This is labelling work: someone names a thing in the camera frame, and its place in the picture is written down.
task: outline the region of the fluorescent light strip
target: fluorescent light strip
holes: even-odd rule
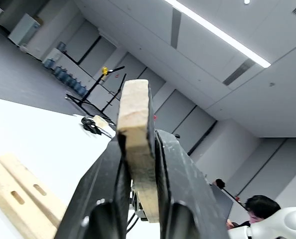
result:
[[[247,48],[246,46],[244,46],[243,44],[241,44],[240,42],[238,42],[237,40],[229,36],[227,33],[217,28],[215,25],[208,22],[206,19],[202,18],[201,16],[199,16],[198,14],[196,14],[186,6],[182,5],[178,1],[176,0],[165,0],[165,1],[170,5],[172,5],[174,8],[176,8],[178,11],[190,17],[192,20],[195,20],[196,22],[198,22],[204,28],[208,29],[213,34],[220,37],[222,40],[224,40],[225,42],[227,42],[228,44],[236,48],[238,51],[240,51],[241,53],[243,53],[244,55],[246,55],[256,63],[258,63],[262,67],[268,68],[269,66],[271,66],[271,64],[267,62],[265,59],[263,59],[261,56],[257,55],[256,53],[251,51],[249,48]]]

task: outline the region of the slot hole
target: slot hole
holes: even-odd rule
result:
[[[25,203],[23,198],[21,198],[17,191],[12,191],[11,194],[18,201],[19,204],[23,205]]]
[[[46,196],[46,192],[37,184],[34,184],[33,187],[43,196]]]

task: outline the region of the wooden plank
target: wooden plank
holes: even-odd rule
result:
[[[25,239],[52,239],[56,227],[0,164],[0,208]]]
[[[104,128],[108,126],[108,122],[100,116],[94,116],[93,120],[96,123],[96,126],[98,126],[99,128]]]
[[[135,191],[150,223],[159,221],[153,124],[148,81],[126,81],[117,123],[119,144],[126,152]]]
[[[66,206],[40,180],[25,168],[14,155],[0,157],[0,163],[12,175],[33,202],[58,227],[66,211]]]

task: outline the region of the grey floor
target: grey floor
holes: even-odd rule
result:
[[[65,99],[62,84],[42,63],[22,53],[0,30],[0,99],[67,115],[85,113]],[[90,113],[99,114],[94,108]]]

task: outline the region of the ceiling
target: ceiling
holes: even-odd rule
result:
[[[86,19],[218,120],[259,137],[296,137],[296,0],[179,0],[272,65],[222,82],[247,57],[164,0],[75,0]]]

